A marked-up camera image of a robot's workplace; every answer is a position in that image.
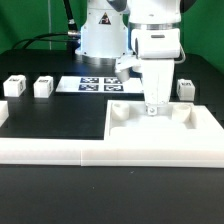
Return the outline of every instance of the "black table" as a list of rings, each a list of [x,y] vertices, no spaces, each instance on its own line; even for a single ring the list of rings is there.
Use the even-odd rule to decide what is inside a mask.
[[[39,75],[54,76],[57,85],[61,75],[113,73],[112,67],[75,62],[64,51],[15,50],[0,55],[1,84],[18,73],[28,78],[28,88],[20,100],[7,99],[12,114],[1,128],[0,135],[5,137],[102,139],[106,101],[143,97],[54,92],[48,100],[34,100],[32,84]],[[187,61],[176,66],[171,97],[174,101],[178,101],[175,85],[179,78],[193,81],[194,103],[206,105],[223,126],[224,76],[203,58],[187,55]],[[5,99],[2,88],[0,91],[1,100]],[[62,111],[64,104],[78,109]],[[92,114],[86,104],[92,107]],[[30,116],[22,123],[18,117],[23,118],[24,111]],[[59,115],[71,121],[74,113],[78,113],[82,124],[88,121],[90,125],[83,127],[74,119],[76,128],[64,125],[62,131],[59,127],[63,119]],[[46,116],[41,125],[39,121]],[[31,121],[32,127],[26,124]],[[4,224],[222,224],[223,220],[223,169],[0,165],[0,223]]]

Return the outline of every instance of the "white platform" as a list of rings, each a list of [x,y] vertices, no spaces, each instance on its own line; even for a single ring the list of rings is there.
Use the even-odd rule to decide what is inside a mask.
[[[128,120],[112,120],[112,103],[108,102],[105,140],[0,138],[0,163],[224,168],[224,131],[205,107],[191,104],[188,123],[177,124],[170,119],[170,104],[154,117],[165,124],[157,126],[156,119],[145,115],[143,102],[128,102]]]

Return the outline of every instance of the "3d printed part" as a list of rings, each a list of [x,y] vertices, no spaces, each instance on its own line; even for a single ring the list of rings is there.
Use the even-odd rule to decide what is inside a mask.
[[[177,95],[180,100],[194,101],[195,87],[192,81],[179,79],[177,81]]]
[[[54,89],[51,76],[40,76],[33,85],[35,98],[48,98]]]
[[[24,75],[12,75],[4,83],[4,95],[19,97],[26,89],[26,77]]]

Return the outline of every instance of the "small white cube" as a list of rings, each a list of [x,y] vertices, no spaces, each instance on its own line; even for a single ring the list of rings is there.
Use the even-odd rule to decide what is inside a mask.
[[[0,127],[3,125],[3,123],[8,117],[9,117],[8,102],[0,101]]]
[[[54,89],[54,79],[51,76],[40,76],[33,88],[35,98],[48,98]]]
[[[181,101],[194,101],[195,86],[191,80],[178,79],[177,95]]]
[[[26,77],[24,75],[12,75],[4,83],[4,95],[19,97],[26,89]]]

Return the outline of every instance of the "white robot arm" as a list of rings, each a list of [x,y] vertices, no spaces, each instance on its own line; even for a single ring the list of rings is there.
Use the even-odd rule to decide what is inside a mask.
[[[146,108],[156,115],[157,108],[170,99],[175,58],[180,56],[181,0],[108,0],[118,11],[129,10],[132,56],[116,61],[116,74],[128,79],[130,67],[142,74]]]

